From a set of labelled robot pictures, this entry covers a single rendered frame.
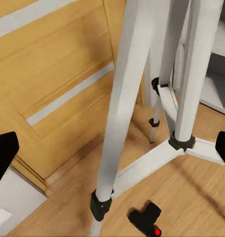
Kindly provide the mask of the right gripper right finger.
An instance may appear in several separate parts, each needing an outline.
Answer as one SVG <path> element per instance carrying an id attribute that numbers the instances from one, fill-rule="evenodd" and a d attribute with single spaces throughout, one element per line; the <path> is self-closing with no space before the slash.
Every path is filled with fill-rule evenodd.
<path id="1" fill-rule="evenodd" d="M 225 162 L 225 132 L 219 131 L 215 148 Z"/>

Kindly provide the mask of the digital camera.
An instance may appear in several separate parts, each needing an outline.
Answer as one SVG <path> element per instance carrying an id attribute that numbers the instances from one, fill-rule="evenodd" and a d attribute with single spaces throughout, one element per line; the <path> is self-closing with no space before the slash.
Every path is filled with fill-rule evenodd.
<path id="1" fill-rule="evenodd" d="M 154 223 L 156 223 L 160 214 L 161 209 L 150 202 L 142 213 L 133 210 L 129 215 L 129 221 L 146 237 L 161 237 L 161 230 L 154 229 Z"/>

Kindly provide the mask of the camera tripod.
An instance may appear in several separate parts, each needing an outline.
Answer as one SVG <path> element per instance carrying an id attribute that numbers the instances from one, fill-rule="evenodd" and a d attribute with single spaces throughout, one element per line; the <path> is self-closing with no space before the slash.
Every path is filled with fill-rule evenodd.
<path id="1" fill-rule="evenodd" d="M 193 137 L 192 130 L 224 0 L 191 0 L 179 103 L 171 72 L 190 0 L 171 0 L 150 143 L 163 108 L 169 139 L 117 173 L 162 0 L 126 0 L 96 190 L 91 194 L 90 237 L 99 237 L 112 200 L 179 155 L 225 165 L 216 143 Z"/>

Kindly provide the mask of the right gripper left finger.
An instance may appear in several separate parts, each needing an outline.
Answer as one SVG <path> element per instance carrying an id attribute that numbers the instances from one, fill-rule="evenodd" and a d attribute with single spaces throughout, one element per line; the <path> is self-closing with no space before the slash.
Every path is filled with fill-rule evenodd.
<path id="1" fill-rule="evenodd" d="M 15 131 L 0 135 L 0 180 L 18 150 L 19 143 Z"/>

